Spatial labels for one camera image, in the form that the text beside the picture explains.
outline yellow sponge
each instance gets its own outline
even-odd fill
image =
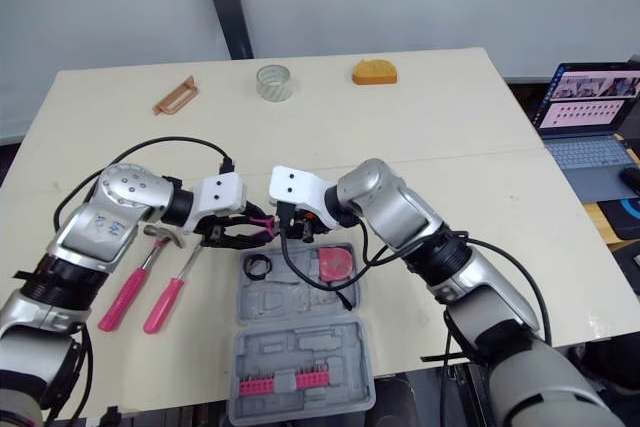
[[[398,71],[388,60],[361,60],[353,68],[351,78],[358,85],[395,84]]]

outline white table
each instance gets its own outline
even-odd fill
[[[0,299],[20,285],[4,279],[35,267],[53,235],[51,213],[77,181],[135,142],[190,134],[227,149],[249,198],[264,207],[273,164],[337,179],[377,155],[452,228],[500,245],[529,268],[548,303],[556,345],[640,330],[640,305],[484,51],[378,54],[398,66],[400,81],[360,90],[347,74],[362,57],[278,60],[299,82],[299,91],[282,105],[255,94],[253,75],[264,60],[60,74],[0,195]],[[201,94],[180,114],[154,118],[153,102],[189,74]],[[290,114],[286,134],[269,113],[274,109]],[[322,127],[330,125],[333,142],[323,147],[328,137]],[[61,128],[64,134],[53,135]],[[250,135],[234,137],[241,130]],[[336,132],[343,136],[335,138]],[[96,141],[101,138],[108,142]],[[66,161],[56,162],[62,156]],[[185,179],[210,175],[219,162],[199,146],[154,146],[132,160]],[[361,246],[359,229],[325,238]],[[196,241],[191,237],[189,246]],[[149,239],[136,240],[93,304],[96,369],[86,415],[113,404],[146,410],[228,397],[232,338],[240,329],[234,320],[238,252],[207,249],[165,330],[148,336],[142,332],[145,317],[188,255],[168,248],[121,328],[112,334],[95,328],[150,245]],[[376,241],[371,249],[379,246]],[[514,269],[489,257],[537,309]],[[402,263],[372,269],[361,287],[357,313],[367,328],[376,375],[418,369],[424,366],[420,355],[442,353],[442,307]],[[80,391],[63,416],[75,408]]]

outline orange bracket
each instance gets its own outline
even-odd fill
[[[169,95],[154,105],[153,113],[156,115],[160,113],[173,115],[193,99],[197,93],[198,88],[193,80],[193,75],[191,75]]]

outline pink screwdriver handle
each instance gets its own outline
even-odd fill
[[[98,328],[105,332],[112,332],[118,328],[122,317],[127,313],[131,302],[136,298],[138,292],[142,288],[142,284],[144,284],[145,279],[147,278],[147,273],[149,271],[145,269],[136,269],[133,271],[133,274],[129,276],[127,281],[124,283],[120,292],[118,292],[118,296],[111,304],[111,307],[104,314],[104,317],[98,324]]]
[[[183,285],[184,280],[182,279],[173,278],[169,281],[169,285],[164,289],[164,292],[149,314],[147,321],[144,323],[143,329],[147,334],[155,334],[160,331]]]

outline plastic tool box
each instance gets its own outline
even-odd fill
[[[350,244],[291,242],[289,253],[302,272],[318,281],[319,251],[325,248],[345,249],[355,261]],[[280,250],[260,254],[272,264],[263,280],[250,280],[239,269],[237,315],[247,328],[234,341],[231,423],[265,424],[373,407],[375,389],[362,322],[344,308],[335,292],[300,280]],[[264,272],[266,263],[258,263],[255,270]],[[350,277],[356,273],[354,265]],[[360,303],[358,284],[341,292],[355,312]]]

